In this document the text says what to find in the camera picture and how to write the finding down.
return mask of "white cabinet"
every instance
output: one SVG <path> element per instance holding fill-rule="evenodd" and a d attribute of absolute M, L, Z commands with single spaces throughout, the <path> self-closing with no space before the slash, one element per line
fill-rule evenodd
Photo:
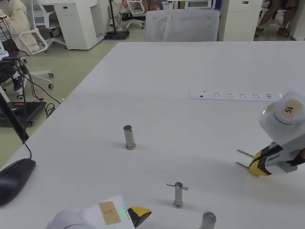
<path fill-rule="evenodd" d="M 253 41 L 263 0 L 223 0 L 219 21 L 221 41 Z"/>
<path fill-rule="evenodd" d="M 68 49 L 89 50 L 109 30 L 105 0 L 42 0 L 54 5 Z"/>

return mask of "computer mouse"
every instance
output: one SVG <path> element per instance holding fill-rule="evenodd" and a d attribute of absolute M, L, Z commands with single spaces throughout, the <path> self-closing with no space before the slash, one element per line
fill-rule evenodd
<path fill-rule="evenodd" d="M 22 159 L 0 171 L 0 206 L 8 204 L 20 193 L 35 166 L 32 159 Z"/>

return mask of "person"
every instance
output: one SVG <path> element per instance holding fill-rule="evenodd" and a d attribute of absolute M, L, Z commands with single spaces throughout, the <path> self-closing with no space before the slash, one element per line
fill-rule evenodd
<path fill-rule="evenodd" d="M 122 29 L 122 14 L 126 12 L 130 12 L 130 7 L 132 10 L 136 9 L 135 3 L 130 3 L 128 5 L 127 0 L 112 0 L 112 10 L 113 10 L 113 16 L 114 16 L 114 23 L 116 26 L 116 29 L 121 30 Z"/>
<path fill-rule="evenodd" d="M 27 8 L 20 0 L 0 0 L 1 1 L 1 9 L 0 9 L 0 17 L 4 18 L 1 21 L 0 26 L 3 31 L 1 33 L 2 36 L 6 37 L 6 40 L 3 41 L 4 48 L 11 54 L 12 47 L 16 47 L 15 51 L 24 51 L 28 55 L 29 50 L 31 52 L 35 52 L 39 50 L 39 46 L 37 44 L 36 39 L 32 34 L 26 34 L 22 36 L 22 40 L 20 39 L 20 33 L 30 31 L 31 25 L 27 17 Z M 15 73 L 12 76 L 12 81 L 14 83 L 14 91 L 18 91 L 22 88 L 22 80 L 18 73 Z"/>
<path fill-rule="evenodd" d="M 283 23 L 281 27 L 278 29 L 277 34 L 281 36 L 288 37 L 290 35 L 287 30 L 288 23 L 294 18 L 295 12 L 298 6 L 298 0 L 270 0 L 269 9 L 264 14 L 263 18 L 259 22 L 256 30 L 255 37 L 258 37 L 260 33 L 264 30 L 263 26 L 271 20 L 274 14 L 279 9 L 284 9 L 286 12 L 284 13 Z"/>

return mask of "drawer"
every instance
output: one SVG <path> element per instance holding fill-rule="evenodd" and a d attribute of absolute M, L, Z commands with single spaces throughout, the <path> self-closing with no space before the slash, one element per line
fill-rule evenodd
<path fill-rule="evenodd" d="M 254 1 L 257 0 L 230 0 L 228 12 L 247 12 Z"/>
<path fill-rule="evenodd" d="M 77 7 L 75 3 L 72 4 L 57 4 L 54 5 L 57 15 L 77 15 Z"/>

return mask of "power strip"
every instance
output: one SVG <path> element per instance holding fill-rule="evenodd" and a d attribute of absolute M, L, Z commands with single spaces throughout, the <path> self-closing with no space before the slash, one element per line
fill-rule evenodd
<path fill-rule="evenodd" d="M 282 95 L 280 93 L 234 92 L 231 90 L 191 90 L 190 98 L 203 100 L 275 102 L 282 98 Z"/>

